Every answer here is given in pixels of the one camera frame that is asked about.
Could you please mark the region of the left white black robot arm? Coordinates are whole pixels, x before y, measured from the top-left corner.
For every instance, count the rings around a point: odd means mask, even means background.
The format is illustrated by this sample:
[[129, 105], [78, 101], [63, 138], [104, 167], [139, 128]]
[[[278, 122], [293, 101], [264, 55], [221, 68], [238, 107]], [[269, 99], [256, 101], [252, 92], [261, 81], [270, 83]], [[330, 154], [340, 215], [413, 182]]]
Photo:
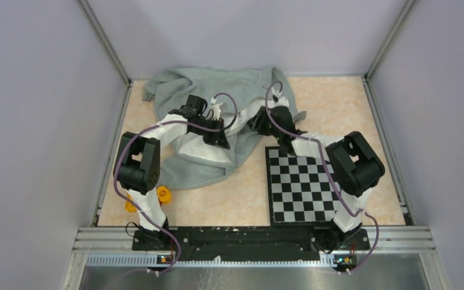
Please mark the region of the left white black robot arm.
[[139, 133], [122, 135], [113, 173], [114, 189], [137, 209], [140, 231], [147, 234], [152, 248], [161, 250], [169, 244], [167, 218], [161, 209], [157, 185], [161, 173], [161, 150], [179, 137], [194, 133], [205, 144], [229, 149], [221, 110], [225, 103], [213, 97], [205, 101], [190, 95], [179, 109], [172, 109], [161, 121]]

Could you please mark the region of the grey zip-up jacket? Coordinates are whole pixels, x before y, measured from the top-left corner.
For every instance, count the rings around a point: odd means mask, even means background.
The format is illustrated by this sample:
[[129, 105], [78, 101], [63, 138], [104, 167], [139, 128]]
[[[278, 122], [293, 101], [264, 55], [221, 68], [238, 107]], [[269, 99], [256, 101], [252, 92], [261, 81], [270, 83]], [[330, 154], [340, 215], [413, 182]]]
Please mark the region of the grey zip-up jacket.
[[244, 164], [254, 152], [262, 136], [247, 126], [249, 118], [264, 105], [265, 94], [280, 81], [281, 95], [288, 100], [294, 121], [304, 120], [286, 76], [273, 66], [264, 69], [169, 68], [159, 72], [143, 86], [143, 100], [153, 101], [155, 116], [162, 120], [169, 111], [184, 105], [189, 95], [210, 102], [224, 102], [225, 124], [238, 116], [225, 131], [230, 149], [205, 144], [200, 135], [185, 134], [171, 143], [174, 154], [161, 163], [159, 183], [173, 190], [190, 190], [221, 182]]

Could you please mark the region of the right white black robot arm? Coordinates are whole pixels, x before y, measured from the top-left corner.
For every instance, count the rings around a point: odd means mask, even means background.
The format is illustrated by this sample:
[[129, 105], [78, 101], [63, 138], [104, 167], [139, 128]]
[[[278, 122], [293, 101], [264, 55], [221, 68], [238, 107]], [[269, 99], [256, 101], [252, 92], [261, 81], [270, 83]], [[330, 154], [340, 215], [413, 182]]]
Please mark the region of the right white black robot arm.
[[261, 106], [247, 126], [260, 135], [274, 137], [290, 156], [321, 161], [327, 184], [340, 206], [332, 218], [333, 225], [324, 231], [324, 241], [314, 244], [327, 253], [352, 244], [366, 215], [367, 201], [385, 174], [382, 161], [362, 133], [331, 137], [299, 130], [284, 106]]

